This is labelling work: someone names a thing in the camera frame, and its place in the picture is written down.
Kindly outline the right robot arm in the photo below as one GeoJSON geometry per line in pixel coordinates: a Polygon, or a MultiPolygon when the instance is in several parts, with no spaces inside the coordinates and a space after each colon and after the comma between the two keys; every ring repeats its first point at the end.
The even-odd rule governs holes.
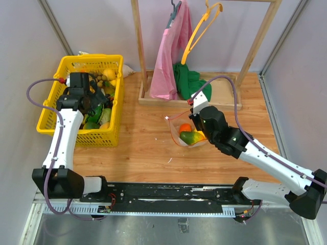
{"type": "Polygon", "coordinates": [[[239,177],[231,197],[237,204],[247,200],[289,206],[306,219],[315,219],[326,195],[326,172],[301,167],[266,148],[241,128],[228,125],[224,113],[214,106],[190,109],[189,118],[222,154],[248,162],[280,181],[280,184],[239,177]]]}

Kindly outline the green orange mango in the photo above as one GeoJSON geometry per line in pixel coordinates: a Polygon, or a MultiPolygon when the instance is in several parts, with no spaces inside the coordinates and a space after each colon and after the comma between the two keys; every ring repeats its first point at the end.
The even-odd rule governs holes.
{"type": "Polygon", "coordinates": [[[196,132],[182,132],[179,135],[179,138],[185,142],[187,145],[194,145],[200,141],[203,141],[205,139],[202,138],[202,136],[196,132]]]}

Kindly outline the yellow apple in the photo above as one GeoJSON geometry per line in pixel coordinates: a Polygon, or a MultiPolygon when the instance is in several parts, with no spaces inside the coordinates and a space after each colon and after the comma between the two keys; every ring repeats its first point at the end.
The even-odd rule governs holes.
{"type": "Polygon", "coordinates": [[[206,139],[206,136],[202,131],[198,131],[198,130],[194,129],[193,132],[196,132],[196,133],[200,134],[203,139],[206,139]]]}

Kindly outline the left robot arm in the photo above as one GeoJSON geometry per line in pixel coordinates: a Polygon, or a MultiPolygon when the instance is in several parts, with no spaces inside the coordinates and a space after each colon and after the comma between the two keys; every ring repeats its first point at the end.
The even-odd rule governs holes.
{"type": "Polygon", "coordinates": [[[56,113],[52,143],[41,168],[32,172],[32,179],[46,200],[79,199],[86,194],[98,202],[109,197],[104,177],[83,177],[73,170],[73,155],[78,131],[85,115],[95,115],[96,108],[108,102],[87,72],[72,72],[67,79],[57,81],[66,85],[56,100],[56,107],[42,106],[56,113]]]}

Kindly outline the clear zip top bag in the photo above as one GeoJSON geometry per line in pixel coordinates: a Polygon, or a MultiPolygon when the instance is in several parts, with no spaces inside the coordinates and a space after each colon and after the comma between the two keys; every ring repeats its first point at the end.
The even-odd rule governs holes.
{"type": "Polygon", "coordinates": [[[189,111],[176,115],[165,116],[173,141],[181,147],[194,148],[202,146],[207,138],[202,131],[198,131],[193,121],[189,118],[189,111]]]}

